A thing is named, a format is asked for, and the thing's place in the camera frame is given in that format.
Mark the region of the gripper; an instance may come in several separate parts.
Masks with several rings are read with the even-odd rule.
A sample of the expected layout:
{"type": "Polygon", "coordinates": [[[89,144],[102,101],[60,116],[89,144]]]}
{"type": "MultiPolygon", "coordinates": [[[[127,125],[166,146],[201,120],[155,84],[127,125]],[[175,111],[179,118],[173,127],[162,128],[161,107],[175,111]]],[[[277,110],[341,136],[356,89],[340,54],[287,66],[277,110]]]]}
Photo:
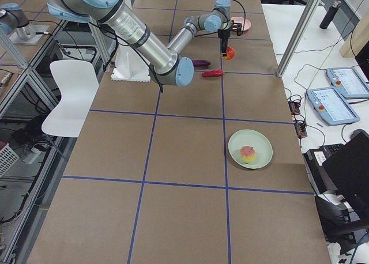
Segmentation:
{"type": "Polygon", "coordinates": [[[221,40],[221,55],[227,56],[227,48],[228,48],[228,39],[231,35],[231,31],[229,29],[226,30],[218,30],[218,37],[221,40]]]}

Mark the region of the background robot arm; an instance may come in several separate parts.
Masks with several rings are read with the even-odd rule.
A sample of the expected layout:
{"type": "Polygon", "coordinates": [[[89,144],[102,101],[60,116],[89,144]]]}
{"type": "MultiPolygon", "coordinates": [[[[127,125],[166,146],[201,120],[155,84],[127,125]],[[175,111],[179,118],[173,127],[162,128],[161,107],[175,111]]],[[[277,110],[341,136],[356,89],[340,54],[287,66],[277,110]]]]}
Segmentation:
{"type": "Polygon", "coordinates": [[[6,3],[1,5],[1,30],[11,34],[16,28],[23,28],[29,24],[29,20],[22,8],[17,3],[6,3]]]}

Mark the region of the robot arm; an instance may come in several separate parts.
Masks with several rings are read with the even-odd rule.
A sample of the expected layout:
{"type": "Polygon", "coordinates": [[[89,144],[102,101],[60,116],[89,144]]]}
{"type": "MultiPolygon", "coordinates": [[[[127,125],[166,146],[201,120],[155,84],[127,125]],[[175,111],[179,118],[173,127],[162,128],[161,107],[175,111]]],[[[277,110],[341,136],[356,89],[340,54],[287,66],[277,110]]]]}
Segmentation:
{"type": "Polygon", "coordinates": [[[194,75],[190,58],[180,52],[198,31],[218,33],[221,53],[227,56],[232,21],[231,0],[216,0],[211,13],[188,17],[177,35],[165,46],[127,6],[129,0],[48,0],[50,14],[66,21],[107,24],[118,38],[149,61],[151,78],[159,85],[187,86],[194,75]]]}

